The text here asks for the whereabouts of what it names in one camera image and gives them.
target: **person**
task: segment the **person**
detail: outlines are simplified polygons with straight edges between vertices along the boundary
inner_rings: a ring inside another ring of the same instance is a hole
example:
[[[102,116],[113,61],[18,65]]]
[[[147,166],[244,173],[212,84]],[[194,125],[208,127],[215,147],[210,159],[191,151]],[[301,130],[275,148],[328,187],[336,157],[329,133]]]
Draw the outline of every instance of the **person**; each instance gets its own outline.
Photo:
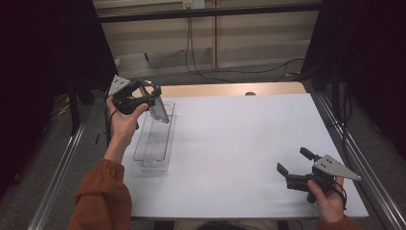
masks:
[[[132,114],[124,115],[119,111],[116,112],[117,108],[110,97],[107,99],[107,109],[110,116],[114,113],[111,116],[111,141],[103,159],[79,184],[75,196],[76,208],[68,229],[128,230],[130,228],[131,196],[123,183],[122,161],[125,149],[131,143],[136,130],[137,119],[147,110],[147,104],[143,103]],[[340,185],[343,181],[343,178],[336,178],[336,182]],[[335,193],[324,194],[314,181],[308,181],[308,187],[317,197],[320,215],[317,222],[319,230],[362,229],[344,215],[343,201],[340,196]],[[199,226],[199,229],[210,229],[210,226]]]

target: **aluminum rail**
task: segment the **aluminum rail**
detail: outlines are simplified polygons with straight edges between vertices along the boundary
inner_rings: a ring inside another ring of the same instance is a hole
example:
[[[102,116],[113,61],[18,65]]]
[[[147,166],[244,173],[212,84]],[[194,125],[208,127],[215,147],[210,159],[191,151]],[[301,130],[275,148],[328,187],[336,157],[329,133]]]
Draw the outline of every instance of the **aluminum rail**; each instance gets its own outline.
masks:
[[[334,113],[331,109],[331,102],[329,101],[327,96],[326,95],[320,96],[319,100],[324,110],[326,111],[328,117],[332,120],[334,124],[338,124],[338,121],[335,118]],[[358,146],[356,145],[354,139],[350,135],[350,132],[343,126],[335,126],[335,129],[340,135],[341,139],[343,139],[343,133],[345,131],[346,148],[350,153],[352,159],[355,161],[355,164],[357,165],[358,169],[362,173],[363,178],[365,179],[371,191],[378,200],[380,206],[382,207],[389,221],[391,222],[393,228],[397,230],[406,229],[405,218],[402,216],[392,196],[388,193],[388,191],[385,189],[383,184],[376,176],[367,159],[364,157],[364,154],[362,153],[361,149],[358,148]]]
[[[54,177],[52,178],[51,183],[48,186],[45,196],[42,198],[38,208],[35,211],[34,217],[31,220],[29,227],[27,228],[28,230],[41,230],[44,228],[45,222],[47,221],[56,200],[57,191],[62,184],[63,178],[65,177],[66,171],[69,167],[69,163],[71,162],[72,156],[74,155],[79,144],[81,134],[83,133],[84,127],[89,120],[92,106],[93,105],[87,105],[85,107],[83,121],[75,135],[71,136],[71,138],[69,139],[65,152],[63,153],[59,165],[56,168]]]
[[[227,15],[243,15],[243,14],[258,14],[258,13],[275,13],[275,12],[314,12],[322,8],[322,3],[307,3],[307,4],[289,4],[289,5],[274,5],[263,7],[250,8],[212,8],[212,9],[196,9],[196,10],[181,10],[181,11],[158,11],[158,12],[143,12],[143,13],[116,13],[116,14],[100,14],[98,17],[82,17],[82,18],[54,18],[51,23],[115,23],[128,21],[148,21],[161,19],[175,18],[190,18],[190,17],[207,17],[207,16],[227,16]]]

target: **transparent box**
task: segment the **transparent box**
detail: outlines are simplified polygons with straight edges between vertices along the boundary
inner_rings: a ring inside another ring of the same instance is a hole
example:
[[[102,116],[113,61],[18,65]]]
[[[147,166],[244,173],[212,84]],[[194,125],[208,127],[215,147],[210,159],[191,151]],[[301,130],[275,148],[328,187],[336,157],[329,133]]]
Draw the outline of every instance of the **transparent box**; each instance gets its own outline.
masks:
[[[169,167],[176,124],[175,103],[164,102],[164,106],[169,122],[165,124],[157,121],[151,117],[150,113],[147,113],[134,152],[134,160],[139,162],[141,171],[146,173],[166,172]]]

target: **table surface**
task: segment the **table surface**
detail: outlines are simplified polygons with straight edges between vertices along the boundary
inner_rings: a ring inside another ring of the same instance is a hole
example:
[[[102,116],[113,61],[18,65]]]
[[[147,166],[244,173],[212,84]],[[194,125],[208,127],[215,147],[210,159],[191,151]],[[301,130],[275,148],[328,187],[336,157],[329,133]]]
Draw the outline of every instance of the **table surface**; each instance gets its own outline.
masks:
[[[169,170],[141,172],[133,160],[140,132],[124,154],[124,183],[136,219],[308,219],[317,207],[286,189],[277,162],[306,174],[306,147],[342,161],[300,83],[162,86],[177,117]],[[245,97],[246,92],[258,96]],[[145,116],[140,117],[140,124]],[[368,215],[346,180],[350,217]]]

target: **brown jacket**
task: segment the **brown jacket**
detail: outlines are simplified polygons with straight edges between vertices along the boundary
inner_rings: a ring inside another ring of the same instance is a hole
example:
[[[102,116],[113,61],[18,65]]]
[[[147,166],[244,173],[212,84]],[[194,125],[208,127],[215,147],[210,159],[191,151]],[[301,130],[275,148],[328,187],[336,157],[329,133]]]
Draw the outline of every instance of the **brown jacket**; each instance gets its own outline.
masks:
[[[131,196],[123,183],[124,166],[101,160],[80,182],[76,209],[69,229],[128,230],[131,222]],[[318,221],[318,230],[359,230],[344,217],[335,223]]]

